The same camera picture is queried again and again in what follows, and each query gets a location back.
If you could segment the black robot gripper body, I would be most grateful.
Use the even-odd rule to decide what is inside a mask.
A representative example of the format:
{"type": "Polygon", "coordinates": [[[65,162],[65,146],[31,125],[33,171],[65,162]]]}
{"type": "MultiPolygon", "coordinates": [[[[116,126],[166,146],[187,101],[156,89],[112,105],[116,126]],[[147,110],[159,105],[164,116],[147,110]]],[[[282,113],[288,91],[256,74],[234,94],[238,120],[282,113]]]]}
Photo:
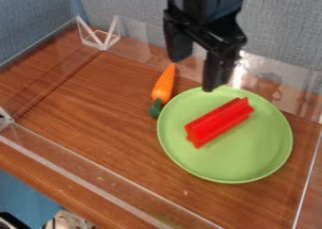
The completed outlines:
{"type": "Polygon", "coordinates": [[[186,34],[206,50],[239,50],[247,43],[247,36],[236,22],[243,1],[166,0],[163,19],[188,23],[186,34]]]}

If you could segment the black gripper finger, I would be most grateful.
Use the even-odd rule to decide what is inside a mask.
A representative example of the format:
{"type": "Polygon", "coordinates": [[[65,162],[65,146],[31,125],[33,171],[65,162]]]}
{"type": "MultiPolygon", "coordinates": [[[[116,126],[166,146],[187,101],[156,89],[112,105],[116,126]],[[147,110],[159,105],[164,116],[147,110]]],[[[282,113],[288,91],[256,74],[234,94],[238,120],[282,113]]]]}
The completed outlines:
{"type": "Polygon", "coordinates": [[[203,69],[203,90],[206,92],[212,92],[215,88],[227,83],[236,59],[238,50],[235,48],[207,51],[203,69]]]}
{"type": "Polygon", "coordinates": [[[192,55],[192,40],[186,34],[188,23],[163,20],[163,34],[167,55],[172,62],[180,62],[192,55]]]}

